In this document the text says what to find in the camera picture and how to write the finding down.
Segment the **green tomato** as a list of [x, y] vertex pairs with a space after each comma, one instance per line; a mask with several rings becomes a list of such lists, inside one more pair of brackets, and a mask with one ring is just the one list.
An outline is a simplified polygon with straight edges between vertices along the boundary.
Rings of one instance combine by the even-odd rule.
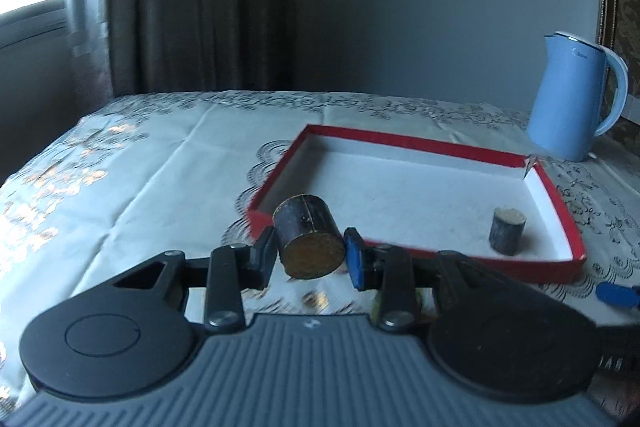
[[302, 297], [303, 306], [314, 312], [322, 312], [329, 308], [330, 299], [325, 291], [308, 291]]

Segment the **red shallow cardboard tray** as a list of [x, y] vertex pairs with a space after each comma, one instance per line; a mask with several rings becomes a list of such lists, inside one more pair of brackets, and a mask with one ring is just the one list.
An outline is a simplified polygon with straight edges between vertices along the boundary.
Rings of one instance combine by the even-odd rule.
[[[537, 158], [379, 131], [308, 124], [250, 200], [250, 234], [285, 199], [316, 195], [340, 229], [419, 257], [460, 251], [526, 283], [570, 283], [587, 260], [582, 236]], [[489, 245], [498, 207], [526, 216], [518, 253]]]

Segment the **white embroidered tablecloth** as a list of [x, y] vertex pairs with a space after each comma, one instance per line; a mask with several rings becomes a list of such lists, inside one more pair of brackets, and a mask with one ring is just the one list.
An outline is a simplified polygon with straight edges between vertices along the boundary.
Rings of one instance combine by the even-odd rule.
[[[41, 311], [162, 251], [207, 257], [248, 242], [244, 210], [307, 124], [408, 134], [538, 153], [524, 113], [489, 104], [361, 93], [247, 92], [124, 96], [82, 118], [1, 184], [1, 418], [34, 394], [18, 356]], [[587, 247], [582, 275], [542, 285], [599, 324], [639, 322], [594, 295], [602, 282], [639, 285], [639, 158], [597, 139], [580, 164], [544, 161]], [[308, 291], [325, 291], [320, 313], [369, 311], [344, 269], [294, 281], [277, 268], [266, 291], [245, 291], [254, 311], [312, 313]]]

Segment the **light blue electric kettle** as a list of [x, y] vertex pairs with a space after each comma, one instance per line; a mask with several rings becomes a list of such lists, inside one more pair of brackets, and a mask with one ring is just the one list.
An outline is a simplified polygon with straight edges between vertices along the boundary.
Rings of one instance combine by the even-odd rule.
[[547, 65], [527, 134], [555, 158], [582, 161], [623, 115], [628, 67], [611, 49], [567, 32], [555, 31], [544, 43]]

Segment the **brown patterned curtain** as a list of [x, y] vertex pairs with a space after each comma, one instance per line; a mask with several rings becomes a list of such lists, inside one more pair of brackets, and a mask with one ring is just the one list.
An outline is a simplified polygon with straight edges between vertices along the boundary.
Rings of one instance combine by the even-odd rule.
[[294, 0], [66, 0], [84, 112], [145, 93], [286, 90]]

